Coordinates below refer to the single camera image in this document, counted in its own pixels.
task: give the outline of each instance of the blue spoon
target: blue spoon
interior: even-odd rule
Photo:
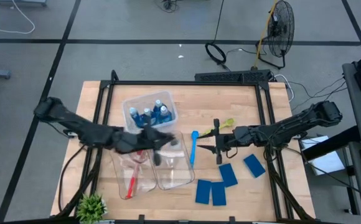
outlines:
[[[198,131],[193,131],[192,132],[193,145],[192,145],[192,153],[190,155],[190,164],[192,165],[192,169],[194,167],[195,145],[196,145],[198,137],[199,137],[199,132]]]

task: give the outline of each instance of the white cable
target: white cable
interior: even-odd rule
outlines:
[[[12,0],[14,6],[16,7],[16,9],[24,16],[24,18],[26,18],[32,25],[32,30],[30,30],[29,32],[20,32],[20,31],[10,31],[10,30],[2,30],[0,29],[1,32],[7,32],[7,33],[12,33],[12,34],[30,34],[32,33],[32,31],[35,30],[35,25],[34,23],[26,16],[24,15],[24,13],[19,9],[19,7],[17,6],[16,2],[14,2],[14,0]]]
[[[290,83],[288,83],[288,80],[287,80],[287,78],[286,78],[284,75],[278,74],[278,75],[275,75],[274,77],[276,78],[276,77],[279,77],[279,76],[281,76],[284,80],[286,80],[287,86],[288,86],[288,88],[290,89],[290,92],[291,92],[291,99],[288,100],[288,101],[291,102],[291,100],[294,99],[294,91],[293,91],[293,89],[291,88]]]

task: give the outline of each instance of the fan stand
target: fan stand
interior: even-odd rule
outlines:
[[[263,39],[262,39],[262,42],[264,42],[264,41],[267,40],[267,39],[268,39],[268,37],[263,38]],[[257,50],[258,50],[258,44],[259,44],[259,43],[260,43],[260,42],[258,41],[258,42],[255,44],[255,47],[256,47]],[[282,69],[282,68],[284,68],[284,67],[286,66],[286,58],[285,58],[286,52],[285,52],[284,50],[281,51],[281,56],[282,56],[282,58],[283,58],[283,66],[275,65],[275,64],[273,64],[273,63],[271,63],[271,62],[268,62],[267,60],[262,59],[262,58],[261,58],[261,54],[259,54],[258,58],[259,58],[262,62],[267,63],[268,65],[272,65],[272,66],[276,67],[278,70],[280,70],[280,69]]]

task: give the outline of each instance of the table leg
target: table leg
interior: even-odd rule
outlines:
[[[324,156],[329,152],[335,151],[342,146],[347,145],[349,142],[360,142],[360,134],[357,126],[353,126],[328,140],[317,143],[309,149],[303,150],[302,153],[308,161],[311,161],[315,158]]]

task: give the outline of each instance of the succulent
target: succulent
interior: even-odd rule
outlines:
[[[105,209],[101,196],[84,194],[78,206],[77,218],[82,224],[94,224],[103,219]]]

